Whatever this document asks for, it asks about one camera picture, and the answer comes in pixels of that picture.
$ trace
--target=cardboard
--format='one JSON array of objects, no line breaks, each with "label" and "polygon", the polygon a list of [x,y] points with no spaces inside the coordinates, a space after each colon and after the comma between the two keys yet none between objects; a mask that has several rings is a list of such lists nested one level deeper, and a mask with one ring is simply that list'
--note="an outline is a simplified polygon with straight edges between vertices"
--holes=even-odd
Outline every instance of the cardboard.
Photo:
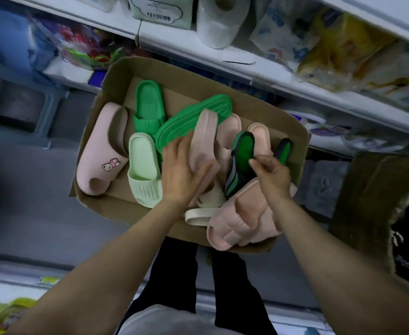
[{"label": "cardboard", "polygon": [[409,156],[357,153],[329,232],[395,275],[390,227],[404,212],[408,197]]},{"label": "cardboard", "polygon": [[[97,117],[108,102],[122,104],[129,110],[130,119],[125,132],[125,141],[129,140],[134,132],[135,90],[139,82],[145,79],[154,80],[163,88],[164,109],[168,117],[174,116],[188,105],[201,102],[216,94],[228,95],[233,104],[233,112],[241,116],[244,129],[253,122],[262,122],[268,126],[273,150],[285,137],[293,141],[288,165],[293,182],[296,185],[299,184],[307,154],[309,134],[296,119],[264,101],[223,84],[164,62],[143,57],[126,57],[110,67],[102,83],[102,92],[95,99],[91,116],[85,127],[80,142],[78,163]],[[74,179],[71,195],[77,196],[81,204],[108,219],[133,225],[147,214],[149,208],[139,205],[133,197],[127,171],[128,165],[122,169],[107,192],[97,197],[84,194]],[[188,225],[184,219],[173,226],[169,236],[210,246],[206,238],[206,228]],[[274,241],[274,238],[268,239],[245,247],[234,247],[231,250],[240,253],[259,253],[270,250]]]}]

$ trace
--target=hand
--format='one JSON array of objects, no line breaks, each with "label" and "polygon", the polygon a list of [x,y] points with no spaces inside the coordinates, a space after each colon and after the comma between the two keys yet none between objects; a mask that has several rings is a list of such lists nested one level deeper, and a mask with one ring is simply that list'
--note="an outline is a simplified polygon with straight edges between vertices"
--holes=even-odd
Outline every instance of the hand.
[{"label": "hand", "polygon": [[197,172],[189,166],[189,147],[193,131],[185,137],[177,137],[163,148],[163,201],[186,208],[198,190],[198,186],[212,168],[215,160],[204,164]]},{"label": "hand", "polygon": [[268,205],[273,207],[277,200],[291,200],[290,170],[272,156],[258,155],[250,160],[251,168],[256,172],[260,188],[267,199]]}]

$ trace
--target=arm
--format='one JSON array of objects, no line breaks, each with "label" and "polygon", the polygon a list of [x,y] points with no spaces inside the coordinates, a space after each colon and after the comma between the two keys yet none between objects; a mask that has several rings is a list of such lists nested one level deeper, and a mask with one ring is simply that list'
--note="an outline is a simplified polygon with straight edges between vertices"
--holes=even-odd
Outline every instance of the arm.
[{"label": "arm", "polygon": [[213,165],[191,171],[191,139],[190,132],[163,149],[161,202],[45,293],[9,334],[113,334],[169,229]]},{"label": "arm", "polygon": [[268,156],[250,163],[334,332],[409,334],[409,294],[293,201],[287,167]]}]

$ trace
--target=floor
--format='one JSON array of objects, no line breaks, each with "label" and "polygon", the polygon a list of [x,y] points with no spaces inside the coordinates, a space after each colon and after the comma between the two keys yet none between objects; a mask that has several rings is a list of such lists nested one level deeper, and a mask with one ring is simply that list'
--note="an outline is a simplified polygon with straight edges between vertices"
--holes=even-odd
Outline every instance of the floor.
[{"label": "floor", "polygon": [[[93,99],[91,94],[72,92],[56,117],[51,150],[0,144],[0,255],[69,268],[128,229],[68,197]],[[213,291],[207,255],[207,248],[199,247],[196,286]],[[277,239],[271,252],[243,259],[265,301],[319,307],[285,236]]]}]

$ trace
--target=white shirt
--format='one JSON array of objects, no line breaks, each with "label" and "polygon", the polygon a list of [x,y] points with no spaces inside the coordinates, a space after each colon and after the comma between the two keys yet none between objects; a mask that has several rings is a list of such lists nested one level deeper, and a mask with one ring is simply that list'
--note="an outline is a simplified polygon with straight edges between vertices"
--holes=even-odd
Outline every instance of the white shirt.
[{"label": "white shirt", "polygon": [[118,335],[240,335],[202,321],[197,315],[153,305],[129,317]]}]

